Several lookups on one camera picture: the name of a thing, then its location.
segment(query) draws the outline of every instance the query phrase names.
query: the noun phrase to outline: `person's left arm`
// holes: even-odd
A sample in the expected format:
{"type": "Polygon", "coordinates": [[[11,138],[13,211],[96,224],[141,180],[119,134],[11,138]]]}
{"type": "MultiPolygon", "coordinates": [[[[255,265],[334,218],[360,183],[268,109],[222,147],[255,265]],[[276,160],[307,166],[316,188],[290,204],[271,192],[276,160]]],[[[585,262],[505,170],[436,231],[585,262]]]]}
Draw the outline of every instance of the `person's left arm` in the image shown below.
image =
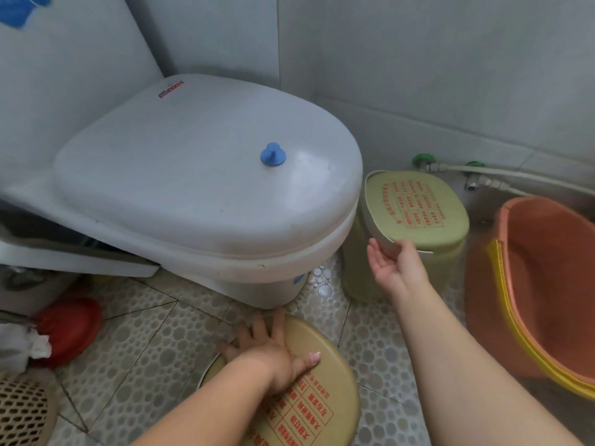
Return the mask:
{"type": "Polygon", "coordinates": [[[223,370],[133,446],[235,446],[262,399],[287,389],[320,361],[319,352],[295,359],[289,356],[281,307],[274,312],[270,337],[260,314],[254,316],[252,335],[244,324],[236,328],[236,333],[239,348],[225,342],[219,345],[228,362],[223,370]]]}

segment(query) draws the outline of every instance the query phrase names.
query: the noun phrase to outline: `yellow handle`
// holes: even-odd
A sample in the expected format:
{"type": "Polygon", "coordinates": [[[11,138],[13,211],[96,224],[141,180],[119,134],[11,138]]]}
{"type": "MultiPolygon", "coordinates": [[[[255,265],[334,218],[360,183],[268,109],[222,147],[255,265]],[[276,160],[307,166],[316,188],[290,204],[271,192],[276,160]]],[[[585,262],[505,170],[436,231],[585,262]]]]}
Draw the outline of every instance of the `yellow handle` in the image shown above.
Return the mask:
{"type": "Polygon", "coordinates": [[[528,335],[528,332],[522,328],[521,323],[515,317],[512,310],[512,304],[510,303],[510,296],[508,294],[508,285],[506,283],[502,243],[498,239],[492,240],[487,246],[487,252],[490,256],[494,276],[496,277],[500,306],[502,307],[508,327],[517,340],[517,343],[549,378],[579,396],[595,400],[595,386],[582,382],[567,370],[553,363],[548,355],[535,346],[534,340],[528,335]]]}

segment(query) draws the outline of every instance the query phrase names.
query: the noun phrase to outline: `person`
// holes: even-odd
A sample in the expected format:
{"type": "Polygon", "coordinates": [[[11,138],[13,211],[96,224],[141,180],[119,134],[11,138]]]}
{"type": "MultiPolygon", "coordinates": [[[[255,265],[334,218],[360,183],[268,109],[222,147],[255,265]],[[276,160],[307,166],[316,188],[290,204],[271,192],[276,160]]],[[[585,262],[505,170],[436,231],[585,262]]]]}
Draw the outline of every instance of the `person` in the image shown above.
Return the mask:
{"type": "MultiPolygon", "coordinates": [[[[450,312],[430,285],[413,243],[396,245],[400,253],[392,259],[370,239],[368,261],[396,311],[432,444],[580,445],[450,312]]],[[[312,352],[292,360],[284,347],[283,321],[284,311],[277,308],[270,336],[260,314],[252,334],[239,325],[239,347],[219,346],[228,362],[223,370],[134,446],[237,445],[266,395],[285,390],[324,359],[312,352]]]]}

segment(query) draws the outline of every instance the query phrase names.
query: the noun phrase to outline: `blue suction hook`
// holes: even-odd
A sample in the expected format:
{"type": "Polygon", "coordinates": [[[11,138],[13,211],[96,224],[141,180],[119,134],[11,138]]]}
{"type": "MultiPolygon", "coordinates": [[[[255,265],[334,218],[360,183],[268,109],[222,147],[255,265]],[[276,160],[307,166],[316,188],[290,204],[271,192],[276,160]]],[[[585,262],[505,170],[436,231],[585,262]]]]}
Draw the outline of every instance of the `blue suction hook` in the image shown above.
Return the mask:
{"type": "Polygon", "coordinates": [[[285,163],[285,152],[276,142],[269,142],[261,153],[261,161],[267,166],[280,166],[285,163]]]}

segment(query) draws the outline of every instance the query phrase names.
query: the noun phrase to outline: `person's right arm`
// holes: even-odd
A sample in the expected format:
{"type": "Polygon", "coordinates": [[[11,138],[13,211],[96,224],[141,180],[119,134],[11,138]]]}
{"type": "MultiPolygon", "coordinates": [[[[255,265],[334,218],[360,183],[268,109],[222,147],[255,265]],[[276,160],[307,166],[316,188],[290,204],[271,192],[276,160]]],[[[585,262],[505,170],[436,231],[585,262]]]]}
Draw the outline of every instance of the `person's right arm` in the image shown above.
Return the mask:
{"type": "Polygon", "coordinates": [[[450,312],[413,243],[398,245],[395,261],[371,239],[368,259],[396,310],[432,444],[581,445],[450,312]]]}

